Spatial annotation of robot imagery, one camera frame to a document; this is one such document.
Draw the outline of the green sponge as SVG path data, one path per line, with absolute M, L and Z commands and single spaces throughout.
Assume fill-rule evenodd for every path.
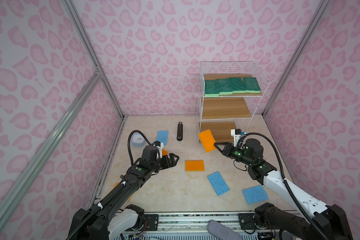
M 246 85 L 242 78 L 228 78 L 234 94 L 244 94 L 247 92 Z
M 220 91 L 216 85 L 215 80 L 205 80 L 205 97 L 218 97 L 220 95 Z
M 243 82 L 245 84 L 245 92 L 251 93 L 251 94 L 259 94 L 261 93 L 261 88 L 258 84 L 258 81 L 256 78 L 243 78 Z
M 229 79 L 216 79 L 215 81 L 220 96 L 233 94 L 233 89 Z

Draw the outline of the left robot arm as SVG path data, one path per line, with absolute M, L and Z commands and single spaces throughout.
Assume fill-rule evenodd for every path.
M 89 209 L 75 213 L 69 240 L 113 240 L 127 230 L 142 234 L 147 229 L 144 209 L 136 205 L 128 205 L 124 210 L 121 207 L 152 176 L 175 167 L 180 158 L 173 153 L 164 155 L 161 142 L 146 143 L 142 156 L 131 161 L 132 165 L 111 192 Z

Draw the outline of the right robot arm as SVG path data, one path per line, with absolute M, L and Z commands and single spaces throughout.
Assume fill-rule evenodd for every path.
M 275 152 L 279 167 L 264 159 L 264 147 L 252 136 L 264 138 Z M 260 228 L 275 227 L 302 240 L 351 240 L 353 235 L 345 211 L 311 196 L 286 178 L 281 157 L 274 143 L 260 133 L 241 135 L 233 143 L 214 143 L 216 149 L 234 162 L 244 164 L 251 179 L 272 190 L 300 216 L 264 203 L 255 209 L 254 222 Z

